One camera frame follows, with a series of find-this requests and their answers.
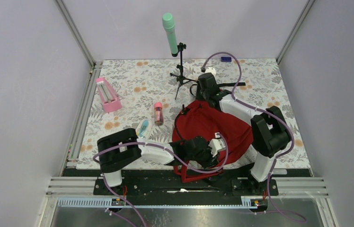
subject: tripod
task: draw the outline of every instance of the tripod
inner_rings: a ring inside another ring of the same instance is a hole
[[[177,76],[177,75],[175,75],[173,73],[170,73],[170,76],[176,77],[176,81],[179,82],[178,87],[177,87],[176,97],[174,98],[174,100],[177,99],[178,91],[179,91],[181,86],[183,86],[184,84],[189,83],[189,82],[196,82],[196,80],[188,79],[187,77],[184,76],[183,50],[187,48],[187,45],[185,45],[183,43],[179,43],[177,45],[177,48],[178,48],[178,52],[180,53],[180,64],[177,65],[176,68],[180,70],[180,75]]]

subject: red cloth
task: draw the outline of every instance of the red cloth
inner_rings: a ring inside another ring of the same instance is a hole
[[[207,141],[215,138],[215,133],[222,134],[229,148],[227,164],[237,161],[249,148],[252,141],[251,127],[237,117],[211,108],[206,101],[195,100],[186,107],[186,115],[181,114],[175,120],[172,141],[190,140],[202,136]],[[226,156],[226,151],[220,152],[220,166]]]

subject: metal frame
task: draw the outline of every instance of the metal frame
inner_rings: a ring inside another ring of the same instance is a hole
[[[285,54],[287,53],[288,48],[290,47],[294,37],[297,35],[298,30],[300,29],[302,23],[304,22],[305,18],[307,17],[308,13],[310,12],[315,0],[308,0],[307,4],[305,4],[304,9],[302,10],[300,17],[298,17],[297,22],[295,22],[294,27],[292,28],[289,37],[287,38],[286,42],[283,45],[282,50],[280,51],[279,55],[276,58],[277,64],[280,65],[282,59],[284,58]]]
[[[71,18],[70,13],[68,12],[67,7],[65,6],[63,0],[54,0],[57,3],[57,7],[59,8],[60,12],[62,13],[68,27],[70,28],[72,35],[74,36],[75,40],[77,41],[78,45],[80,46],[82,53],[84,54],[85,58],[87,59],[89,65],[94,67],[95,60],[93,59],[92,55],[90,54],[87,45],[85,44],[84,40],[80,32],[78,31],[77,27],[75,26],[74,21]]]
[[[100,71],[102,69],[103,62],[96,62],[95,68],[92,71],[92,75],[88,78],[87,84],[84,90],[84,96],[81,100],[78,115],[75,119],[74,126],[71,132],[71,137],[68,142],[67,150],[62,162],[62,167],[58,176],[62,175],[62,171],[65,167],[72,167],[76,165],[74,160],[78,160],[80,149],[82,145],[82,139],[87,126],[89,112],[92,106],[95,90],[96,79],[99,78]]]
[[[52,223],[55,209],[66,207],[109,207],[108,201],[115,196],[93,195],[97,177],[52,177],[47,190],[47,205],[43,211],[40,227],[49,227]],[[318,205],[319,213],[325,227],[337,227],[337,219],[333,212],[325,182],[321,177],[274,177],[280,194],[272,196],[276,199],[313,198]],[[249,199],[261,199],[262,196],[242,196],[242,205],[217,206],[136,206],[147,209],[248,209]]]

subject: leaf pattern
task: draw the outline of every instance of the leaf pattern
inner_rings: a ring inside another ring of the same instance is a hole
[[[280,107],[294,133],[294,150],[281,157],[276,167],[309,168],[310,164],[300,131],[275,59],[240,59],[239,61],[242,68],[241,82],[246,82],[247,85],[237,87],[236,96],[262,108],[272,105]],[[201,75],[200,68],[204,62],[204,59],[184,60],[184,75],[190,79],[197,79]],[[100,76],[105,77],[112,84],[120,96],[123,107],[115,112],[105,113],[99,93],[95,91],[82,141],[78,169],[99,169],[99,165],[92,161],[92,157],[97,153],[97,140],[123,129],[136,128],[142,119],[153,121],[155,102],[163,103],[165,122],[162,126],[153,126],[150,139],[161,143],[171,142],[174,119],[181,111],[183,104],[187,106],[194,100],[189,93],[192,83],[182,86],[177,100],[174,100],[177,81],[169,74],[179,74],[176,69],[177,64],[179,64],[179,59],[106,60],[103,62]],[[207,66],[216,69],[215,78],[218,83],[236,82],[239,72],[235,62],[220,62],[219,59],[211,59]],[[237,168],[254,162],[256,155],[257,152],[250,146],[245,155],[237,162],[227,165],[226,168]],[[190,164],[200,167],[196,162]],[[172,169],[170,166],[146,160],[137,160],[126,168]]]

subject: green microphone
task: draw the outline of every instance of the green microphone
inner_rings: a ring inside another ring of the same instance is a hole
[[[171,56],[173,57],[178,56],[176,33],[174,33],[175,26],[176,24],[174,23],[173,15],[171,15],[171,13],[163,14],[163,27],[166,31],[168,44],[171,50]]]

